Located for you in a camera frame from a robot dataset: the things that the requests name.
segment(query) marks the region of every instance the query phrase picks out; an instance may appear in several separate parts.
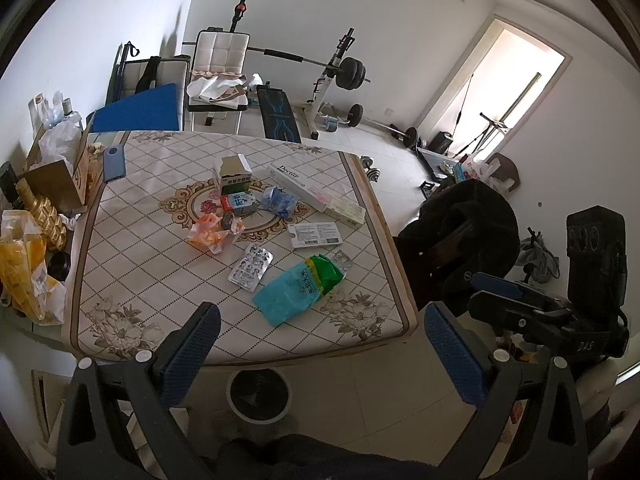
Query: orange wrapper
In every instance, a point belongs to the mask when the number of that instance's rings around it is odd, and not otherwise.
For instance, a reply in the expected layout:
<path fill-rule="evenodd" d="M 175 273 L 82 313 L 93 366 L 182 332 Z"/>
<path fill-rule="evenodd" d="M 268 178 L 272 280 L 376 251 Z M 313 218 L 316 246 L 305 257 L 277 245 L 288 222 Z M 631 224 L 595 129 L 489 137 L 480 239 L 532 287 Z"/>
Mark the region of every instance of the orange wrapper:
<path fill-rule="evenodd" d="M 198 218 L 191 226 L 191 232 L 187 242 L 203 250 L 209 250 L 213 254 L 220 254 L 226 247 L 236 241 L 236 238 L 244 231 L 244 224 L 239 218 L 231 223 L 231 229 L 223 230 L 220 227 L 222 218 L 214 213 L 209 213 Z"/>

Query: chair backrest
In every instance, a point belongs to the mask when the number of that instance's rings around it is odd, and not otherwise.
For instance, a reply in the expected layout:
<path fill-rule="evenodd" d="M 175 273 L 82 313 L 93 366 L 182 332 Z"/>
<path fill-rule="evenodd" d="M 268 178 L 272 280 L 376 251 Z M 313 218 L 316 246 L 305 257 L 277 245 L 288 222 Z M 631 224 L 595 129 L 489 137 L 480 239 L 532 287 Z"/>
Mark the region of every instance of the chair backrest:
<path fill-rule="evenodd" d="M 193 54 L 192 70 L 242 73 L 249 35 L 201 30 Z"/>
<path fill-rule="evenodd" d="M 136 93 L 136 85 L 145 73 L 148 59 L 136 59 L 127 61 L 124 64 L 122 73 L 122 89 L 118 99 L 128 97 Z M 184 129 L 184 107 L 185 107 L 185 89 L 187 86 L 187 78 L 189 76 L 190 58 L 163 58 L 156 72 L 156 86 L 162 86 L 169 83 L 175 83 L 176 102 L 178 105 L 178 125 Z"/>

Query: door frame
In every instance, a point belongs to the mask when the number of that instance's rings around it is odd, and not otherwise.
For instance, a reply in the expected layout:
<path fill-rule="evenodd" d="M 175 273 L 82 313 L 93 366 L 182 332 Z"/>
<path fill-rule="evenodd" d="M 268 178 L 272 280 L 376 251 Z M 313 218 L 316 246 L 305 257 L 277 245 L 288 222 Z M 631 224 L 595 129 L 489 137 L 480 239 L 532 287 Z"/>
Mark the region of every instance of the door frame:
<path fill-rule="evenodd" d="M 533 112 L 540 106 L 540 103 L 551 92 L 551 89 L 555 86 L 556 82 L 560 79 L 564 71 L 572 62 L 573 57 L 566 53 L 561 48 L 558 48 L 550 41 L 545 40 L 535 32 L 531 32 L 526 27 L 518 25 L 517 23 L 508 20 L 500 16 L 499 14 L 491 14 L 487 20 L 482 24 L 482 27 L 478 30 L 474 38 L 471 40 L 462 56 L 458 59 L 458 62 L 454 65 L 453 69 L 449 72 L 446 79 L 440 85 L 436 93 L 430 99 L 429 103 L 420 114 L 418 119 L 414 123 L 414 127 L 418 130 L 418 134 L 430 140 L 434 137 L 432 130 L 442 117 L 443 113 L 449 108 L 450 104 L 454 101 L 460 91 L 465 87 L 472 73 L 476 71 L 482 60 L 494 46 L 498 37 L 504 30 L 508 30 L 517 35 L 525 34 L 529 36 L 526 38 L 530 41 L 532 38 L 536 42 L 540 43 L 541 48 L 550 48 L 555 50 L 558 54 L 564 56 L 564 61 L 556 69 L 551 79 L 546 83 L 540 95 L 533 101 L 533 104 L 527 109 L 520 120 L 504 137 L 502 142 L 496 146 L 492 153 L 499 152 L 509 142 L 513 136 L 520 130 L 522 125 L 527 122 Z"/>

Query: table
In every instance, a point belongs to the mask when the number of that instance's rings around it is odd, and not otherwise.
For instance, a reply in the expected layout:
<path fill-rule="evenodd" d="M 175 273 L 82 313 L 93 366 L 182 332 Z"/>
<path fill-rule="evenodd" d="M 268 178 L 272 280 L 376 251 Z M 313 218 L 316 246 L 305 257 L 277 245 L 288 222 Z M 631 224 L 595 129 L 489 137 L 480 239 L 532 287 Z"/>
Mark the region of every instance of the table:
<path fill-rule="evenodd" d="M 126 178 L 102 184 L 79 219 L 67 280 L 63 341 L 76 356 L 130 358 L 156 348 L 202 301 L 220 308 L 222 330 L 206 365 L 296 362 L 311 356 L 357 352 L 406 338 L 417 310 L 382 211 L 355 155 L 255 137 L 192 132 L 119 132 Z M 266 167 L 284 164 L 366 208 L 356 230 L 336 222 L 344 243 L 293 250 L 287 226 L 334 221 L 303 202 L 284 220 L 260 210 L 221 254 L 185 241 L 201 215 L 219 212 L 212 168 L 222 156 L 246 155 L 261 191 L 275 183 Z M 252 295 L 227 277 L 250 242 L 274 255 L 260 287 L 312 254 L 342 250 L 353 268 L 327 297 L 277 328 Z"/>

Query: black speaker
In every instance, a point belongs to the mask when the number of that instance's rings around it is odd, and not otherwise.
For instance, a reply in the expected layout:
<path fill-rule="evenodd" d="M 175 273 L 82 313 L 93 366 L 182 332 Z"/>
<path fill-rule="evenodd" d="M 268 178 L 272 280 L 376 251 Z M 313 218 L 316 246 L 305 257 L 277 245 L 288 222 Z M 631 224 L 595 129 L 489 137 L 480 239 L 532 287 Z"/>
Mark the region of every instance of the black speaker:
<path fill-rule="evenodd" d="M 438 134 L 433 138 L 433 140 L 427 146 L 427 150 L 433 153 L 439 153 L 444 155 L 447 153 L 447 149 L 453 142 L 453 135 L 449 132 L 438 132 Z"/>
<path fill-rule="evenodd" d="M 567 297 L 591 319 L 618 318 L 626 293 L 626 237 L 622 215 L 594 206 L 566 218 Z"/>

